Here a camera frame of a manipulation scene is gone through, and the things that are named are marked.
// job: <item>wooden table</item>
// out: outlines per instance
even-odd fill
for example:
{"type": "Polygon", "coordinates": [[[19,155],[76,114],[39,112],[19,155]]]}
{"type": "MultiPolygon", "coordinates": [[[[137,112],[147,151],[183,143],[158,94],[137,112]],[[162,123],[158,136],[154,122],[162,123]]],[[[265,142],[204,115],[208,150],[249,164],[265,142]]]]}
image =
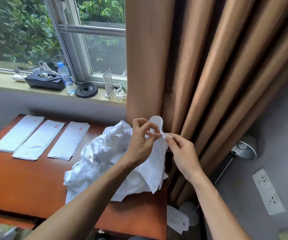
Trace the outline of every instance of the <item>wooden table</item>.
{"type": "MultiPolygon", "coordinates": [[[[18,115],[0,132],[0,139],[18,123],[18,115]]],[[[90,129],[70,161],[48,158],[47,154],[69,121],[37,161],[12,158],[0,152],[0,210],[46,219],[65,204],[64,172],[80,160],[85,145],[102,134],[107,125],[90,123],[90,129]]],[[[166,239],[167,189],[164,182],[154,195],[143,192],[127,196],[122,202],[110,202],[96,224],[97,229],[155,239],[166,239]]]]}

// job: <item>white wall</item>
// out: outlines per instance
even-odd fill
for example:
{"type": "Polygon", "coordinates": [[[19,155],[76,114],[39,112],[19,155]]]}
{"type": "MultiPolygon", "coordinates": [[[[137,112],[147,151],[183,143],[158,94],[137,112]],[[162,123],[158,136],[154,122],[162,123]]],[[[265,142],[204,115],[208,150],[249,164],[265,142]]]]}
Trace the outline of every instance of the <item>white wall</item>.
{"type": "Polygon", "coordinates": [[[253,239],[279,239],[288,228],[288,84],[249,131],[258,139],[259,157],[235,160],[217,185],[230,210],[253,239]],[[286,211],[269,216],[252,175],[265,168],[286,211]]]}
{"type": "Polygon", "coordinates": [[[126,108],[95,104],[88,99],[63,99],[62,96],[0,89],[0,130],[20,113],[109,124],[126,120],[126,108]]]}

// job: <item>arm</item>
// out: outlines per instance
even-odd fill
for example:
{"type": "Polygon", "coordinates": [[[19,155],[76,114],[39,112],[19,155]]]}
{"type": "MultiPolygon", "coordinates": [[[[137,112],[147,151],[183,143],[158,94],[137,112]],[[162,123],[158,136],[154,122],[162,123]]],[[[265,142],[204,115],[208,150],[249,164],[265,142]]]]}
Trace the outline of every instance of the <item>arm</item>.
{"type": "Polygon", "coordinates": [[[38,226],[27,240],[86,239],[107,204],[128,174],[142,164],[161,137],[158,126],[146,119],[133,120],[133,134],[126,154],[102,177],[38,226]],[[153,128],[157,133],[150,133],[153,128]]]}
{"type": "Polygon", "coordinates": [[[214,240],[250,239],[227,205],[203,172],[194,144],[176,134],[169,134],[166,141],[174,154],[174,160],[185,178],[192,183],[200,206],[214,240]]]}

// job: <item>plastic bottle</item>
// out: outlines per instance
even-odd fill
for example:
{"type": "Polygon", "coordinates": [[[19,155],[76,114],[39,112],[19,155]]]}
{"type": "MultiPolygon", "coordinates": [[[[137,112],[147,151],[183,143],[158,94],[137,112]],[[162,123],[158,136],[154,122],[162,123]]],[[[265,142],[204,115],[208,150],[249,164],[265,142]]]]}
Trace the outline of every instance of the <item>plastic bottle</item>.
{"type": "Polygon", "coordinates": [[[75,93],[76,87],[75,87],[74,82],[71,79],[69,70],[65,67],[63,62],[58,62],[57,66],[59,67],[58,73],[60,74],[60,76],[63,79],[63,82],[66,86],[67,92],[70,95],[73,95],[75,93]]]}

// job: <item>glass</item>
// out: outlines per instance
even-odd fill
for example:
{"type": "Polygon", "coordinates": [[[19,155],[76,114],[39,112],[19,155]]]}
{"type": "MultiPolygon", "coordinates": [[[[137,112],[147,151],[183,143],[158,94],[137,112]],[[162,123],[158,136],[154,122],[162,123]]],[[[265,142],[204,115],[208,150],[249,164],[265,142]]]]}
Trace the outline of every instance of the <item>glass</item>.
{"type": "Polygon", "coordinates": [[[21,70],[39,61],[51,69],[53,61],[64,61],[43,0],[0,0],[0,68],[21,70]]]}
{"type": "MultiPolygon", "coordinates": [[[[125,0],[76,0],[76,3],[82,25],[125,24],[125,0]]],[[[113,27],[125,28],[125,25],[113,27]]]]}
{"type": "Polygon", "coordinates": [[[126,75],[126,39],[115,36],[84,35],[92,71],[126,75]]]}

